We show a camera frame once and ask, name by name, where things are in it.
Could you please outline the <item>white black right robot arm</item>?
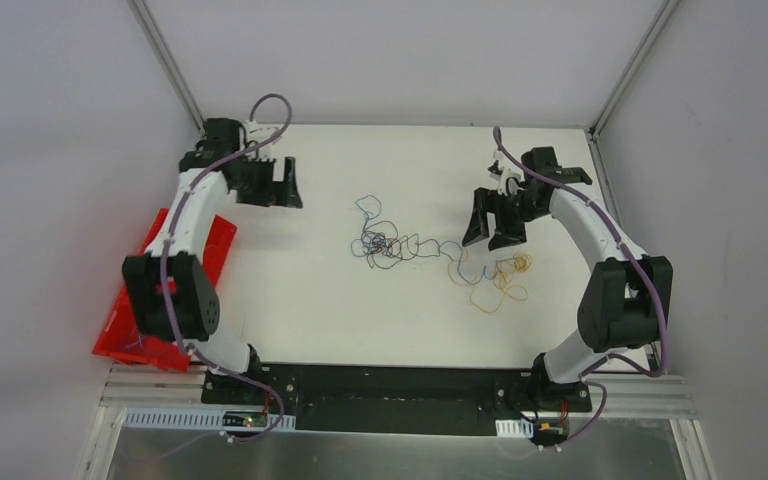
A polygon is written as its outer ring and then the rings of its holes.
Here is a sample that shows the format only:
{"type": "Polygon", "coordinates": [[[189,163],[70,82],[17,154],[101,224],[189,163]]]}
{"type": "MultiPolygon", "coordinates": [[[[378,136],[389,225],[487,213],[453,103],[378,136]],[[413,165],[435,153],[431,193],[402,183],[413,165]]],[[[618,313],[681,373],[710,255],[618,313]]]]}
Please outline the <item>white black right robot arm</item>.
{"type": "Polygon", "coordinates": [[[665,341],[670,261],[632,241],[603,207],[587,172],[560,166],[551,147],[515,158],[497,146],[488,171],[497,185],[475,189],[463,246],[482,240],[490,250],[523,244],[527,223],[549,216],[570,235],[590,271],[575,332],[533,362],[525,387],[532,404],[550,410],[577,396],[586,390],[585,377],[609,360],[650,378],[664,375],[664,363],[647,368],[626,354],[665,341]]]}

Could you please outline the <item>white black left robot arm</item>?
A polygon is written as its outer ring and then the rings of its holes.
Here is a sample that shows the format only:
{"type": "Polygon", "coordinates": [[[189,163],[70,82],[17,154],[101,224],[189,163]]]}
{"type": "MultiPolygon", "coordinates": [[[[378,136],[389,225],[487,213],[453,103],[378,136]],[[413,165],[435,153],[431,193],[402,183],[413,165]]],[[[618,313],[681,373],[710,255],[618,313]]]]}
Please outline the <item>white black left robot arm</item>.
{"type": "Polygon", "coordinates": [[[276,131],[253,119],[207,119],[203,137],[179,163],[176,194],[159,231],[122,264],[137,330],[186,359],[205,358],[231,371],[226,389],[246,405],[263,396],[265,378],[250,368],[253,347],[220,322],[206,255],[217,210],[229,195],[238,204],[302,208],[295,158],[278,160],[267,143],[276,131]]]}

